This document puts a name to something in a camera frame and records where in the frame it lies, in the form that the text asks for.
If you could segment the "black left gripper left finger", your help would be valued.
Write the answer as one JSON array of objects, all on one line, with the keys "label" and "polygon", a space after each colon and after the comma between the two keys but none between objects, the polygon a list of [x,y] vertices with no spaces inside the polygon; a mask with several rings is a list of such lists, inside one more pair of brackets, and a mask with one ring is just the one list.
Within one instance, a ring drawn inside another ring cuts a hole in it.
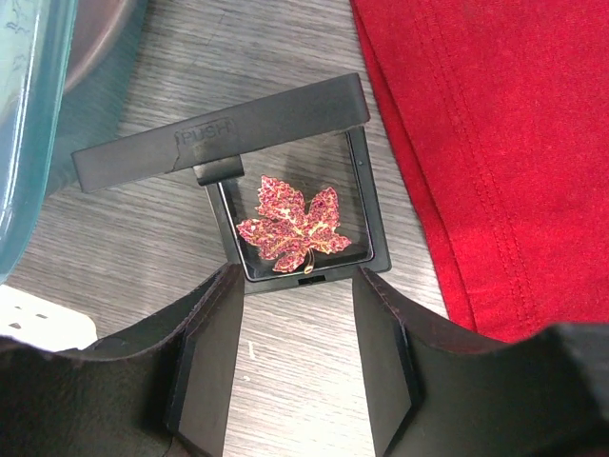
[{"label": "black left gripper left finger", "polygon": [[245,297],[225,265],[82,350],[1,341],[5,456],[219,456]]}]

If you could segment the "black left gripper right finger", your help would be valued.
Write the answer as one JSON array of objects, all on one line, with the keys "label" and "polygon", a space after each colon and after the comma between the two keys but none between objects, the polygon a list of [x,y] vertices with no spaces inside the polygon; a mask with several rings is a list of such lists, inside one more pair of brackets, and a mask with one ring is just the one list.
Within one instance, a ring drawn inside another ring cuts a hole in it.
[{"label": "black left gripper right finger", "polygon": [[506,344],[366,268],[352,295],[377,455],[607,454],[607,326],[558,324]]}]

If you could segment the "red gold maple leaf brooch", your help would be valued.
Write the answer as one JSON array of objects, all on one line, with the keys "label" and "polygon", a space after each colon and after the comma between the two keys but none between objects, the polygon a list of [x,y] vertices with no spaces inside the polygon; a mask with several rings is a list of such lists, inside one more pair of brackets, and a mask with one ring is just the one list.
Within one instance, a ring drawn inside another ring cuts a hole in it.
[{"label": "red gold maple leaf brooch", "polygon": [[351,245],[337,232],[339,197],[332,187],[318,192],[309,202],[287,182],[263,175],[258,189],[257,218],[236,225],[239,235],[258,249],[259,257],[275,262],[273,270],[291,273],[314,269],[314,253],[335,254]]}]

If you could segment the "red t-shirt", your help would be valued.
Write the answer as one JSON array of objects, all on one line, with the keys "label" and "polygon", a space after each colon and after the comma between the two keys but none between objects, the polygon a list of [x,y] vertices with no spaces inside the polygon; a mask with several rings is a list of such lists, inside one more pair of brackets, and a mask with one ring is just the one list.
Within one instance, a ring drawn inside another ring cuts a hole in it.
[{"label": "red t-shirt", "polygon": [[608,319],[608,5],[356,1],[449,317],[514,342]]}]

